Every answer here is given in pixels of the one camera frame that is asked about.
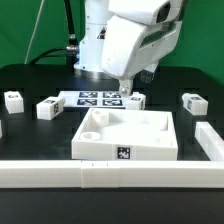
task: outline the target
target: black table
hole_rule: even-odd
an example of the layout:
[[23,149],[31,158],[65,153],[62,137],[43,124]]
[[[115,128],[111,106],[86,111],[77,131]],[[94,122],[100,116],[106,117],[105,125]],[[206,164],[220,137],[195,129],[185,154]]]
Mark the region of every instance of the black table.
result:
[[[25,112],[8,114],[4,92],[19,91]],[[91,80],[56,65],[9,65],[0,70],[1,160],[70,160],[71,139],[86,108],[71,108],[52,121],[37,120],[36,104],[61,90],[117,91],[117,80]],[[196,121],[224,135],[224,87],[193,68],[161,67],[150,84],[134,80],[147,96],[146,110],[171,111],[178,160],[209,160],[194,138]],[[207,116],[182,106],[184,93],[209,101]],[[1,223],[222,223],[223,189],[1,189]]]

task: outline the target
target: green backdrop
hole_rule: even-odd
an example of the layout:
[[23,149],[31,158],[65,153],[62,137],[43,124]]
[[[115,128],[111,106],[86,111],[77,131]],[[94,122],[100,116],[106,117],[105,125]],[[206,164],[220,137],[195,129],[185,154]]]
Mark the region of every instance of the green backdrop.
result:
[[[0,67],[24,63],[41,0],[0,0]],[[71,0],[76,34],[84,35],[84,0]],[[223,0],[189,0],[181,35],[165,66],[195,67],[224,84]],[[63,0],[45,0],[29,60],[66,46],[68,31]],[[63,59],[40,63],[65,63]]]

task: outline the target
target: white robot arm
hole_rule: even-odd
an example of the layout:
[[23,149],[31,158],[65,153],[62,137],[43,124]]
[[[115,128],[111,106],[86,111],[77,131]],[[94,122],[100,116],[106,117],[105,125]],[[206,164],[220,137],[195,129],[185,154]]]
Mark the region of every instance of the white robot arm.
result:
[[85,0],[86,34],[75,73],[109,75],[119,80],[121,95],[129,96],[135,75],[154,72],[175,48],[183,1]]
[[178,40],[181,21],[175,20],[182,0],[110,0],[115,15],[108,21],[102,54],[104,72],[120,82],[120,93],[131,93],[134,76],[143,69],[154,72],[158,61]]

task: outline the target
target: circular hole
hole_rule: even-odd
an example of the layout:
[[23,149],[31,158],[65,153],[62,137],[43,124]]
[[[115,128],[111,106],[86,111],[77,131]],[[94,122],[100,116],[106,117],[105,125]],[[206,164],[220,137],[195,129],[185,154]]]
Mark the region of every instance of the circular hole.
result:
[[97,141],[100,139],[100,134],[97,132],[84,132],[80,136],[81,140]]

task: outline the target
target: white cube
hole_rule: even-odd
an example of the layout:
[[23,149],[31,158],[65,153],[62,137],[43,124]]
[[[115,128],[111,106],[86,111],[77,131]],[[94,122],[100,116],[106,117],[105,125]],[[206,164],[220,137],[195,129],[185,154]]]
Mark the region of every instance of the white cube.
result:
[[48,97],[36,105],[37,118],[52,120],[63,111],[65,99],[62,97]]
[[186,108],[192,115],[207,115],[208,101],[203,99],[198,94],[185,93],[182,96],[183,107]]
[[129,96],[127,101],[126,109],[127,110],[144,110],[145,109],[146,96],[134,92],[132,96]]
[[21,97],[19,92],[5,92],[4,96],[5,106],[10,114],[24,112],[23,98]]

